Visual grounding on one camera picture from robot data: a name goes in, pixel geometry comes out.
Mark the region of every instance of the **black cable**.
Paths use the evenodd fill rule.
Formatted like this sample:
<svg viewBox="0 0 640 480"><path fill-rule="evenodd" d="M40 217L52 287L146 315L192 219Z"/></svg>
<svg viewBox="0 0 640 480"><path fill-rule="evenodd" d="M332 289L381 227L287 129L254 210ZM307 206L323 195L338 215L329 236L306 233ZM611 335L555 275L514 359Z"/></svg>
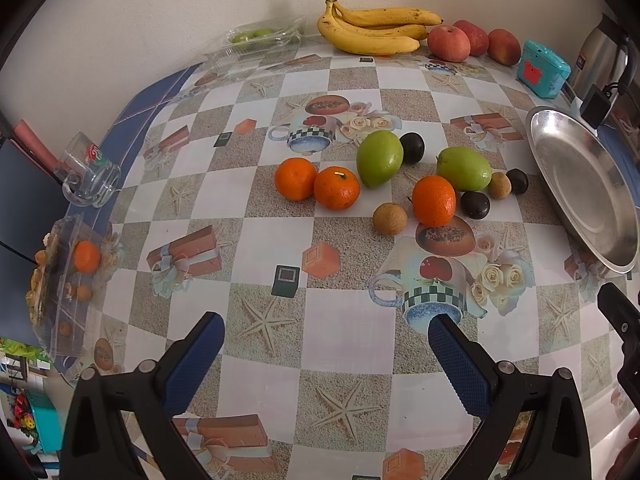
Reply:
<svg viewBox="0 0 640 480"><path fill-rule="evenodd" d="M0 247L4 247L5 249L7 249L8 251L11 251L13 254L15 254L16 256L20 256L21 258L23 258L24 260L27 260L28 262L31 262L33 265L37 266L38 264L35 262L35 260L32 260L31 258L26 257L24 254L19 253L18 251L16 251L14 248L9 247L7 244L5 244L2 240L0 240Z"/></svg>
<svg viewBox="0 0 640 480"><path fill-rule="evenodd" d="M636 98L633 96L633 94L631 93L631 90L626 85L623 85L623 84L620 84L620 83L609 83L608 85L606 85L602 89L602 92L603 92L604 95L607 96L607 99L611 97L611 91L614 88L619 88L620 90L623 90L624 93L620 92L620 95L628 95L629 98L631 99L631 102L636 107L636 111L638 112L638 114L640 114L640 106L638 106L638 101L636 101Z"/></svg>

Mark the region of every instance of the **stainless steel tray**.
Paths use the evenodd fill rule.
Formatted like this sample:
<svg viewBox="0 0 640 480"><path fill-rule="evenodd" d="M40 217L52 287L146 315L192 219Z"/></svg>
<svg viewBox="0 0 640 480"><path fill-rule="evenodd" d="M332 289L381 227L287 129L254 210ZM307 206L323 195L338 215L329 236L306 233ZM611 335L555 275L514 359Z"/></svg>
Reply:
<svg viewBox="0 0 640 480"><path fill-rule="evenodd" d="M568 231L609 269L629 272L638 253L631 193L598 139L560 110L527 115L531 151Z"/></svg>

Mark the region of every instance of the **blue plastic box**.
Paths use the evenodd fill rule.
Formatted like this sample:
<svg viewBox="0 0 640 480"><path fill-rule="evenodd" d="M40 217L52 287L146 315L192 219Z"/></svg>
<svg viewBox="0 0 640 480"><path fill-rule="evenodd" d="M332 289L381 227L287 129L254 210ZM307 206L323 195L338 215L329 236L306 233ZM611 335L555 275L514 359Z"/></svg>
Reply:
<svg viewBox="0 0 640 480"><path fill-rule="evenodd" d="M555 98L570 73L571 67L553 50L535 41L525 41L518 79L538 97Z"/></svg>

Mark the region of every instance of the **tangerine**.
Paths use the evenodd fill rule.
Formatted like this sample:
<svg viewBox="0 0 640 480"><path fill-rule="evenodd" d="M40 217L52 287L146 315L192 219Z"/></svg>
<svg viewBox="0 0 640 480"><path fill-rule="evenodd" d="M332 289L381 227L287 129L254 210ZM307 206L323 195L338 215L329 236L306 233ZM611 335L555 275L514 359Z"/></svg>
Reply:
<svg viewBox="0 0 640 480"><path fill-rule="evenodd" d="M427 227L441 227L456 212L456 192L448 180L437 175L421 178L412 193L415 217Z"/></svg>
<svg viewBox="0 0 640 480"><path fill-rule="evenodd" d="M358 178L346 168L330 166L316 176L314 196L327 209L347 209L359 195Z"/></svg>
<svg viewBox="0 0 640 480"><path fill-rule="evenodd" d="M304 200L313 195L316 167L306 158L293 157L283 161L273 176L278 192L289 200Z"/></svg>
<svg viewBox="0 0 640 480"><path fill-rule="evenodd" d="M79 272L95 272L100 265L100 249L89 240L78 242L74 250L74 265Z"/></svg>

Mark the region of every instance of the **black plum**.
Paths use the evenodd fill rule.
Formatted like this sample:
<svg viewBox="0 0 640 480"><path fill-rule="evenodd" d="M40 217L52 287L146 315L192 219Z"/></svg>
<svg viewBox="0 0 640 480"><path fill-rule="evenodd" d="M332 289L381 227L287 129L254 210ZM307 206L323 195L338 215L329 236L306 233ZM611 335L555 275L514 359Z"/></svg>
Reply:
<svg viewBox="0 0 640 480"><path fill-rule="evenodd" d="M469 218L481 220L489 214L489 198L484 193L477 191L467 191L460 198L460 209Z"/></svg>
<svg viewBox="0 0 640 480"><path fill-rule="evenodd" d="M424 155L424 141L422 137L415 132L409 132L400 137L400 143L404 150L402 161L405 164L415 164L422 160Z"/></svg>
<svg viewBox="0 0 640 480"><path fill-rule="evenodd" d="M529 177L524 171L513 168L507 171L507 178L511 182L511 192L513 194L521 195L529 189Z"/></svg>

